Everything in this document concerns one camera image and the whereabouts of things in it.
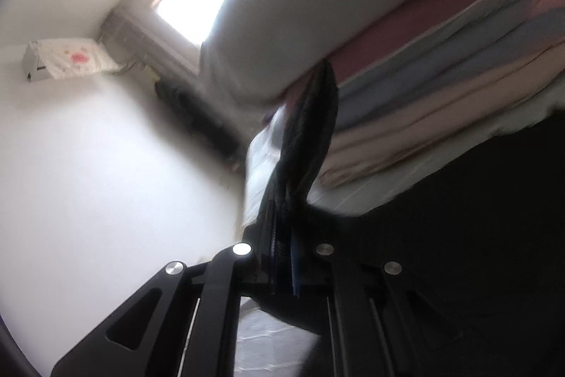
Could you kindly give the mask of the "dark clothes hanging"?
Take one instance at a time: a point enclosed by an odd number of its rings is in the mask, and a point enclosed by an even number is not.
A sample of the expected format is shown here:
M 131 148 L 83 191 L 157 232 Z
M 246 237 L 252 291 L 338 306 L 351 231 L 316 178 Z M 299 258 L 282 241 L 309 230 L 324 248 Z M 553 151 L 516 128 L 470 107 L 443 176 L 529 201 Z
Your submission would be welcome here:
M 166 78 L 160 78 L 154 84 L 154 91 L 191 135 L 218 153 L 231 169 L 242 169 L 241 139 L 210 104 L 189 87 Z

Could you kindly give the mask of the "white air conditioner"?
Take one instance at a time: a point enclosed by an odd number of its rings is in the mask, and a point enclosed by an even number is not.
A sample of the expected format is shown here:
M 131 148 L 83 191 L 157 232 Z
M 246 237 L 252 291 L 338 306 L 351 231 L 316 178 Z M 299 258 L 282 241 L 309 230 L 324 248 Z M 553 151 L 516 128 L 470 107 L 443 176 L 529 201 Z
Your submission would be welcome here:
M 64 80 L 121 70 L 104 45 L 91 38 L 58 38 L 32 41 L 22 58 L 28 81 Z

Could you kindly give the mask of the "blue-grey folded blanket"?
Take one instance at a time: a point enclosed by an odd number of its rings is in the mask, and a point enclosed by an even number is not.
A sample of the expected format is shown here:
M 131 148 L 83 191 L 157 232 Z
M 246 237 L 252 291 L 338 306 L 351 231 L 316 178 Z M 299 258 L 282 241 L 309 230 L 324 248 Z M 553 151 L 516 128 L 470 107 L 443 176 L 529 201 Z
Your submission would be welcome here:
M 340 88 L 337 130 L 537 52 L 564 34 L 564 0 L 482 0 Z

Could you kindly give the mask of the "maroon folded blanket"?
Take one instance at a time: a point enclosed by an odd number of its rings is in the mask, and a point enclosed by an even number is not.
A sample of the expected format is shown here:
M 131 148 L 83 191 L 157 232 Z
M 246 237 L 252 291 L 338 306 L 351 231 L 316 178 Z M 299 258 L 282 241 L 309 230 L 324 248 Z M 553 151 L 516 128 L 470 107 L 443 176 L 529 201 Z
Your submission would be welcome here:
M 328 57 L 352 92 L 476 27 L 505 33 L 527 17 L 529 0 L 408 0 Z

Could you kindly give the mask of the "beige folded blanket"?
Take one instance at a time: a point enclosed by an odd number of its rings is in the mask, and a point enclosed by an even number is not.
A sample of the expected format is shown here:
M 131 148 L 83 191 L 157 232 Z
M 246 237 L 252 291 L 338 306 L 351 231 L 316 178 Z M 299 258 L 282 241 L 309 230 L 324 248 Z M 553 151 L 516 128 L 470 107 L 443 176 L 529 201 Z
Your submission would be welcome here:
M 318 180 L 327 188 L 368 176 L 480 119 L 529 99 L 564 71 L 564 44 L 488 71 L 332 137 Z

